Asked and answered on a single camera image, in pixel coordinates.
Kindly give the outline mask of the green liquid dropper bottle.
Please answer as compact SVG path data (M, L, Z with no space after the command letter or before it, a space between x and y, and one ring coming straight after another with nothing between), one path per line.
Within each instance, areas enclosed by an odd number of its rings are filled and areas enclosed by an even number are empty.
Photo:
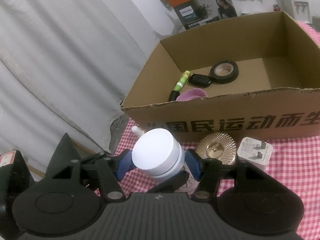
M138 126L132 126L131 132L137 137L140 138L145 134L145 131L139 128Z

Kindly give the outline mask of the white vitamin bottle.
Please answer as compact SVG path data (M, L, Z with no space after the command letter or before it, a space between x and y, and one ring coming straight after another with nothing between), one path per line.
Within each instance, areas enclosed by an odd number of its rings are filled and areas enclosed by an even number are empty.
M185 150L164 128L144 133L132 149L132 162L157 183L163 183L180 171L190 172L185 163Z

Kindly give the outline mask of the purple plastic lid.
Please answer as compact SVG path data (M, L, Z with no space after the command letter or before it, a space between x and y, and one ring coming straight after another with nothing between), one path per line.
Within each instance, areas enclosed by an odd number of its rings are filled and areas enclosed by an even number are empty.
M191 101L198 98L207 98L207 93L200 88L193 88L181 93L176 101Z

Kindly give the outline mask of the black key fob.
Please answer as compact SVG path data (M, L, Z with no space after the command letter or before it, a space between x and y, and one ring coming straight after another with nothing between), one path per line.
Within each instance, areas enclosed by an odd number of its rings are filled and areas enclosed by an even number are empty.
M200 88L207 88L211 85L212 80L207 75L202 74L191 74L191 76L188 79L188 82L196 87Z

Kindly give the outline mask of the green glue stick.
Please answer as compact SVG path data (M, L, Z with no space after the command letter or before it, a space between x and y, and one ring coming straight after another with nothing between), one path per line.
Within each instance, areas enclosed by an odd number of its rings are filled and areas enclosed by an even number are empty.
M186 70L182 76L180 77L180 79L178 80L178 82L176 83L175 87L173 88L174 91L180 92L181 89L184 87L184 85L187 83L188 79L190 77L190 72L188 70Z

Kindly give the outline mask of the black electrical tape roll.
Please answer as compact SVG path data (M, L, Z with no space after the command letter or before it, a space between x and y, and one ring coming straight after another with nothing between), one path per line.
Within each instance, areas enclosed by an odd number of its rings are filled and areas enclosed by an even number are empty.
M209 77L214 83L221 85L235 81L239 76L238 65L233 61L222 61L213 65Z

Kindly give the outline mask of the gold lid cosmetic jar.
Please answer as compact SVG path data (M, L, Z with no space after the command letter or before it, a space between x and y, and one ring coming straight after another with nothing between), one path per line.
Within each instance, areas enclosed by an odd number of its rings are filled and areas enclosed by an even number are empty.
M202 159L217 159L225 165L233 165L236 158L236 143L230 135L215 132L199 142L196 153Z

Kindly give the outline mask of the white power adapter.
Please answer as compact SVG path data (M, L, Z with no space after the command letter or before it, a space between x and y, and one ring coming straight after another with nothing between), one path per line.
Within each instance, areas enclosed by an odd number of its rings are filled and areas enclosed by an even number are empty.
M270 162L273 146L265 141L244 137L237 150L240 160L248 161L257 168L265 170Z

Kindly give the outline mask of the red checkered tablecloth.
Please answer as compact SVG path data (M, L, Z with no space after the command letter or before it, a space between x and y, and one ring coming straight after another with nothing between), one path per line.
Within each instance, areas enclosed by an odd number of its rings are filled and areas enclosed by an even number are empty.
M319 46L319 32L310 25L297 22ZM131 127L137 125L126 115L111 125L110 150L118 155L133 148L137 137ZM266 173L300 196L304 203L304 217L297 233L303 239L319 239L319 136L271 140L274 152ZM124 193L146 192L157 183L139 170L133 170L120 182Z

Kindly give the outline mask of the brown cardboard box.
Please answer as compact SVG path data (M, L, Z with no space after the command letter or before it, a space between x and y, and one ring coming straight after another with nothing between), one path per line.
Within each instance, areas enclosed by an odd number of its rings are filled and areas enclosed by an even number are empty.
M181 141L319 135L319 45L285 12L190 29L157 44L121 109Z

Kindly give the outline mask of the white curtain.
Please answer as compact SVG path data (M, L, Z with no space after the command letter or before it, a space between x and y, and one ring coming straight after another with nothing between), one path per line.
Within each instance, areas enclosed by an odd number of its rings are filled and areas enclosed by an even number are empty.
M45 162L68 133L106 150L146 59L174 26L158 0L1 0L1 151Z

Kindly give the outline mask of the orange Philips box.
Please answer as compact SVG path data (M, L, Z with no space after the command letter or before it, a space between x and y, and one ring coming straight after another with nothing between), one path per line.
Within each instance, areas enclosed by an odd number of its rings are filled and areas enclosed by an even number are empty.
M186 30L234 18L238 14L232 0L167 0Z

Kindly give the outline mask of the water dispenser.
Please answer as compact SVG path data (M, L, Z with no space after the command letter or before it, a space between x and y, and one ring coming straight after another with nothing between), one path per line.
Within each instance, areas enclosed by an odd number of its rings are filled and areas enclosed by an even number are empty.
M284 10L296 21L312 24L309 0L283 0Z

